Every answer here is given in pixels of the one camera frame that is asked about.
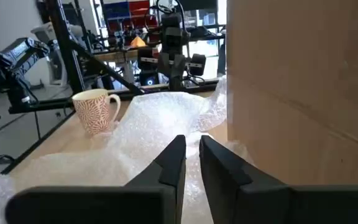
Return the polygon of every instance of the wooden table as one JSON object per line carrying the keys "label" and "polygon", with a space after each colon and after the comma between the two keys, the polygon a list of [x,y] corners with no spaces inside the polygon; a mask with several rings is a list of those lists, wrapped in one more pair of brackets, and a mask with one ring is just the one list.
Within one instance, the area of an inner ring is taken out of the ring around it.
{"label": "wooden table", "polygon": [[[153,54],[158,53],[158,48],[153,48]],[[97,53],[93,55],[95,58],[99,59],[103,62],[116,62],[116,63],[124,63],[124,53],[123,52],[110,52],[110,53]],[[131,50],[129,49],[125,53],[127,60],[137,60],[137,49]]]}
{"label": "wooden table", "polygon": [[[212,92],[198,93],[197,95],[207,97]],[[120,120],[129,106],[130,101],[123,101],[121,103],[121,110],[117,119]],[[113,111],[116,109],[116,104],[111,103]],[[227,141],[227,124],[223,124],[208,131],[214,138],[224,143]],[[99,141],[98,136],[91,137],[85,133],[85,130],[80,124],[77,115],[74,114],[62,126],[60,126],[49,138],[47,138],[40,146],[38,146],[31,154],[29,154],[20,164],[18,164],[9,174],[15,176],[23,170],[32,159],[36,159],[48,154],[58,152],[81,152],[89,151],[95,148],[103,147],[104,141]]]}

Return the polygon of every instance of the white mug with red pattern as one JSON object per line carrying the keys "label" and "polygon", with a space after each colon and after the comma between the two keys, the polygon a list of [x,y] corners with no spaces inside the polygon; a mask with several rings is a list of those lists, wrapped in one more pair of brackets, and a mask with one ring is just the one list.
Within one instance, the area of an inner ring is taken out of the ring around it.
{"label": "white mug with red pattern", "polygon": [[[112,118],[109,112],[111,98],[117,102],[117,110]],[[72,99],[81,124],[89,134],[98,134],[108,129],[110,122],[117,118],[121,107],[119,96],[108,95],[105,89],[83,91],[75,94]]]}

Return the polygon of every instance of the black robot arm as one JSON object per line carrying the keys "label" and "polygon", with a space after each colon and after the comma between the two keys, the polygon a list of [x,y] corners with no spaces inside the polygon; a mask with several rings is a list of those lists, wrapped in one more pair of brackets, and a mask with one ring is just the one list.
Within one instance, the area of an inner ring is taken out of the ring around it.
{"label": "black robot arm", "polygon": [[24,75],[39,59],[47,57],[51,49],[56,46],[56,41],[47,45],[23,37],[0,51],[0,89],[7,89],[12,106],[26,106],[33,103],[29,96],[30,83]]}

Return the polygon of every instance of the brown cardboard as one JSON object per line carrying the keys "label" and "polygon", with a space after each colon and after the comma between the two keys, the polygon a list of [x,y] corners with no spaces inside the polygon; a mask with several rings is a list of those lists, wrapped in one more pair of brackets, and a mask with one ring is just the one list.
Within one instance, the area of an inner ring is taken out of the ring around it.
{"label": "brown cardboard", "polygon": [[229,139],[290,184],[358,184],[358,0],[228,1]]}
{"label": "brown cardboard", "polygon": [[358,139],[358,0],[229,1],[228,16],[229,74]]}

